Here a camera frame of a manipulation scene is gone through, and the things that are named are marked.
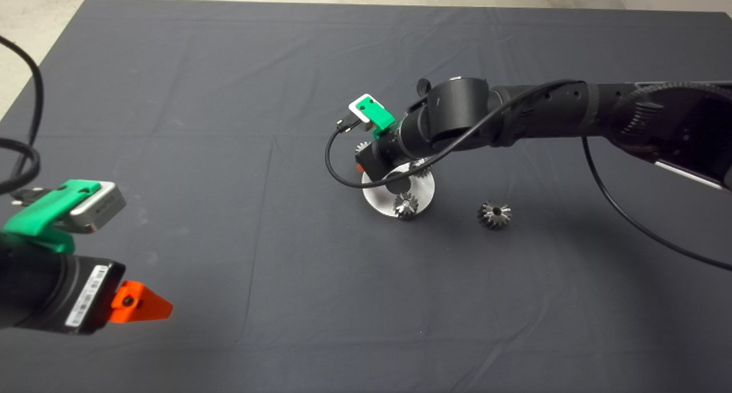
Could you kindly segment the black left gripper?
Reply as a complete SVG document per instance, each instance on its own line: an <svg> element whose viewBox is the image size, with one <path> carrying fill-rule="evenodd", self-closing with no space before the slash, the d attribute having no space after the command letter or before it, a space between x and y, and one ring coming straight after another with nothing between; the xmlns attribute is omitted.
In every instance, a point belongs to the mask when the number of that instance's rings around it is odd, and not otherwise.
<svg viewBox="0 0 732 393"><path fill-rule="evenodd" d="M59 331L92 335L111 323L166 320L174 306L143 283L121 279L126 265L112 259L68 256Z"/></svg>

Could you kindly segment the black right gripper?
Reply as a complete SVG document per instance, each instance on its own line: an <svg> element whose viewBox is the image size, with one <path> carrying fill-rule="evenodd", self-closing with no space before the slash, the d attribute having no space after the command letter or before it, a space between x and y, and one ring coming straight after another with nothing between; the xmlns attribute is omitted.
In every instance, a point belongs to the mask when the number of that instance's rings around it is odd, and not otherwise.
<svg viewBox="0 0 732 393"><path fill-rule="evenodd" d="M413 154L406 148L401 129L394 129L373 142L359 146L359 163L356 164L356 169L364 172L371 181L379 181L398 166L410 161L413 161Z"/></svg>

